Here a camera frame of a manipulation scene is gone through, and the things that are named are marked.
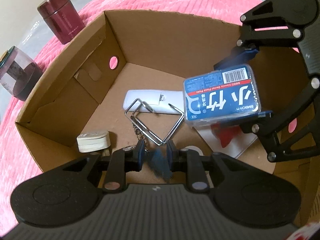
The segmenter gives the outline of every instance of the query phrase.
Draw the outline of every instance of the cardboard box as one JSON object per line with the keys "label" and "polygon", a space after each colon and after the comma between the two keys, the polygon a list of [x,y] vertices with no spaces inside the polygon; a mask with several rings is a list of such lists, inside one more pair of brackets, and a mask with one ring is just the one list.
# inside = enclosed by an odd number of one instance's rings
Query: cardboard box
{"label": "cardboard box", "polygon": [[[16,120],[17,128],[43,171],[71,161],[80,153],[75,147],[82,131],[109,130],[113,149],[137,142],[122,104],[129,89],[182,90],[184,78],[213,70],[229,55],[240,27],[206,17],[173,12],[106,11],[66,46],[46,70]],[[118,66],[109,67],[116,56]],[[289,48],[261,48],[249,64],[255,73],[262,106],[279,112],[307,84],[300,55]],[[298,118],[298,128],[313,117],[313,107]],[[142,113],[141,119],[163,138],[176,115]],[[290,136],[286,129],[282,139]],[[174,135],[177,147],[195,145],[211,153],[196,131],[185,123]],[[295,147],[314,144],[312,137]],[[310,216],[319,185],[320,157],[271,164],[259,142],[241,160],[274,172],[295,184],[302,194],[297,224]],[[176,173],[172,182],[183,182]],[[129,172],[128,182],[163,183],[146,165]]]}

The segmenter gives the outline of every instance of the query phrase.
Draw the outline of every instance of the pink fleece fabric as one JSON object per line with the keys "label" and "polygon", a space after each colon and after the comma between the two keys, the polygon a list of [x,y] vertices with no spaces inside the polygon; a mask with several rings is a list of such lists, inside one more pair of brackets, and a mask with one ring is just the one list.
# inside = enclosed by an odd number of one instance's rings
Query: pink fleece fabric
{"label": "pink fleece fabric", "polygon": [[[104,10],[176,11],[240,25],[240,16],[260,2],[260,0],[93,0],[80,10],[79,15],[87,25]],[[46,70],[64,47],[65,45],[53,37],[35,61]],[[22,105],[23,102],[12,98],[0,124],[0,235],[4,235],[17,223],[10,207],[11,192],[21,182],[41,173],[15,127],[14,121]]]}

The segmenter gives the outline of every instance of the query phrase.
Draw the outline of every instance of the white wall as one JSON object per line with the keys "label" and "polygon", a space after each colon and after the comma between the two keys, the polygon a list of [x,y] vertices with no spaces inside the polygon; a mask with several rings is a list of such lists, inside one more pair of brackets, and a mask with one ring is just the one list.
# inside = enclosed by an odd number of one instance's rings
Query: white wall
{"label": "white wall", "polygon": [[38,15],[44,0],[0,0],[0,54],[17,45]]}

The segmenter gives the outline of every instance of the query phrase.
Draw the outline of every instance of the red stripe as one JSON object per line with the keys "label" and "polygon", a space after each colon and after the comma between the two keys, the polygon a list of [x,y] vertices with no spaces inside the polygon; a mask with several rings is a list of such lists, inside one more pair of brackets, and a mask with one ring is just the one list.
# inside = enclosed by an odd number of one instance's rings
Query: red stripe
{"label": "red stripe", "polygon": [[219,90],[219,89],[234,87],[234,86],[240,86],[240,85],[249,84],[249,83],[251,83],[251,79],[241,80],[238,82],[232,82],[232,83],[228,83],[228,84],[219,85],[216,87],[210,87],[210,88],[206,88],[206,89],[202,89],[202,90],[193,91],[193,92],[188,93],[188,96],[194,96],[194,95],[202,94],[205,92],[211,92],[214,90]]}

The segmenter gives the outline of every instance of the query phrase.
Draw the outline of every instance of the red thermos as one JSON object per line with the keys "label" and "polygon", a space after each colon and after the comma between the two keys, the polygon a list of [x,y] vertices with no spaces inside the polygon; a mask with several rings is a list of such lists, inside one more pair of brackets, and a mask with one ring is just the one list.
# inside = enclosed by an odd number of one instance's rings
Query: red thermos
{"label": "red thermos", "polygon": [[38,6],[38,12],[62,44],[71,41],[84,28],[70,0],[45,0]]}

